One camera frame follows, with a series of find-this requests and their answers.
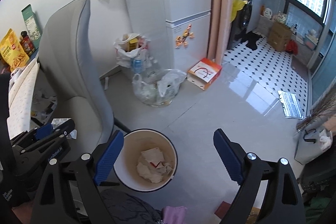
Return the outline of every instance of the green box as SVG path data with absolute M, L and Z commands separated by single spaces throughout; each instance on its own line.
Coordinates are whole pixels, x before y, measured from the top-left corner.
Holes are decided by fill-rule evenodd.
M 36 15 L 34 14 L 31 5 L 29 4 L 22 11 L 22 16 L 25 21 L 25 25 L 30 37 L 30 40 L 34 44 L 35 48 L 38 49 L 40 45 L 40 40 L 42 36 L 41 28 L 37 24 Z

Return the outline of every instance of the black cloth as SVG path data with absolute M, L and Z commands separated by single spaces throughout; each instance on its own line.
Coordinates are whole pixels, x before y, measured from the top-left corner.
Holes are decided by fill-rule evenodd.
M 160 213 L 140 198 L 113 189 L 100 195 L 116 224 L 156 224 L 161 220 Z
M 261 35 L 258 35 L 254 32 L 248 32 L 247 34 L 245 34 L 242 38 L 241 38 L 241 43 L 244 43 L 246 41 L 246 47 L 250 48 L 251 50 L 255 51 L 258 47 L 257 47 L 257 41 L 262 38 Z

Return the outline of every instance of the washing machine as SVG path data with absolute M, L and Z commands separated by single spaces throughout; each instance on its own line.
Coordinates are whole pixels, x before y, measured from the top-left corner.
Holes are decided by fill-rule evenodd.
M 242 10 L 237 12 L 235 20 L 231 24 L 231 31 L 229 37 L 229 43 L 227 49 L 231 50 L 237 46 L 242 36 L 246 33 L 247 26 L 249 25 L 253 0 L 247 0 L 247 4 L 243 7 Z

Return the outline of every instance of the bolt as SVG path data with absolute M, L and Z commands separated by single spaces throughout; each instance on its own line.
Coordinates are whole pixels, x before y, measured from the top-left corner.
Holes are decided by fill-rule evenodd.
M 91 155 L 88 154 L 88 153 L 86 153 L 86 154 L 83 154 L 83 155 L 81 156 L 81 159 L 82 159 L 82 160 L 88 160 L 90 157 L 91 157 Z
M 57 162 L 57 160 L 56 160 L 56 159 L 51 159 L 51 160 L 49 161 L 49 164 L 50 164 L 50 165 L 55 165 L 55 164 L 56 164 L 56 162 Z
M 288 164 L 288 160 L 285 159 L 285 158 L 280 159 L 280 162 L 281 162 L 283 165 L 287 165 L 287 164 Z
M 247 157 L 250 159 L 250 160 L 255 160 L 257 158 L 257 156 L 253 153 L 248 153 L 247 154 Z

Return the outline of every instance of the green fabric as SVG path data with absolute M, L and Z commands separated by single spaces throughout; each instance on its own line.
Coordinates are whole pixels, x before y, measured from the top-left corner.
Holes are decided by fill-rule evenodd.
M 305 206 L 306 223 L 313 224 L 328 206 L 331 198 L 315 197 L 310 201 L 310 206 Z

